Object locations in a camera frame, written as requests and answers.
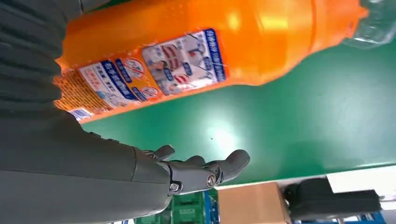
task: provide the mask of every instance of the plastic bottle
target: plastic bottle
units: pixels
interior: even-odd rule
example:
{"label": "plastic bottle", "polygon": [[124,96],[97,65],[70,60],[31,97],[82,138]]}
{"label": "plastic bottle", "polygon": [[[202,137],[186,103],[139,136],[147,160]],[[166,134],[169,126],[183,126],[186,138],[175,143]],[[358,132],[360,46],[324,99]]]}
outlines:
{"label": "plastic bottle", "polygon": [[262,85],[352,38],[359,0],[134,0],[70,24],[56,106],[80,122]]}

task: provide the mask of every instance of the white surface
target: white surface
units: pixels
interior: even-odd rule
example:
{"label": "white surface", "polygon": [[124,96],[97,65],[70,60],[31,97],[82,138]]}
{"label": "white surface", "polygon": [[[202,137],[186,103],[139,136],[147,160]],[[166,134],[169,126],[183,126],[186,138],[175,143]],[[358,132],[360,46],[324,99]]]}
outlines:
{"label": "white surface", "polygon": [[396,194],[396,166],[328,174],[334,193],[375,190],[379,195]]}

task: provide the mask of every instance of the green tabletop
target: green tabletop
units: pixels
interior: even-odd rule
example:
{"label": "green tabletop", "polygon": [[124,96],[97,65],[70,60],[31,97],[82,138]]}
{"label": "green tabletop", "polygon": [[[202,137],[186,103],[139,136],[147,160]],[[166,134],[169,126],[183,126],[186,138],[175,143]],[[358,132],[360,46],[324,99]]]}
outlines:
{"label": "green tabletop", "polygon": [[141,149],[171,144],[173,159],[251,164],[235,183],[396,164],[396,42],[346,45],[305,59],[264,86],[234,86],[83,125]]}

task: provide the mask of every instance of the illustration on label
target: illustration on label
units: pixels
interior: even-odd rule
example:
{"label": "illustration on label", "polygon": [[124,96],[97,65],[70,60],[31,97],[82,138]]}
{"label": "illustration on label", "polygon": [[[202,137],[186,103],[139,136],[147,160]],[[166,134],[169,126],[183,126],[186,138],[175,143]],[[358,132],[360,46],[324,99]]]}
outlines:
{"label": "illustration on label", "polygon": [[[213,29],[145,48],[142,55],[165,95],[202,88],[226,79]],[[149,98],[154,91],[143,89],[141,92]]]}
{"label": "illustration on label", "polygon": [[106,60],[79,69],[96,94],[109,106],[127,106],[138,100],[118,73],[114,63]]}
{"label": "illustration on label", "polygon": [[127,83],[131,83],[133,78],[141,78],[144,74],[143,64],[137,59],[117,59],[115,62]]}

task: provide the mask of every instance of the robotic hand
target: robotic hand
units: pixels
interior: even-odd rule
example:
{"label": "robotic hand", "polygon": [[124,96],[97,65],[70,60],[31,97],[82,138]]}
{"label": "robotic hand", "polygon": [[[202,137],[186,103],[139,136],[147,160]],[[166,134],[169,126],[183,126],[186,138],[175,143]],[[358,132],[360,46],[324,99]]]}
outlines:
{"label": "robotic hand", "polygon": [[236,178],[249,164],[250,156],[244,150],[236,150],[226,160],[206,163],[204,158],[195,155],[185,162],[166,161],[175,150],[165,145],[157,151],[143,151],[170,175],[170,195],[183,195],[208,190],[214,186]]}

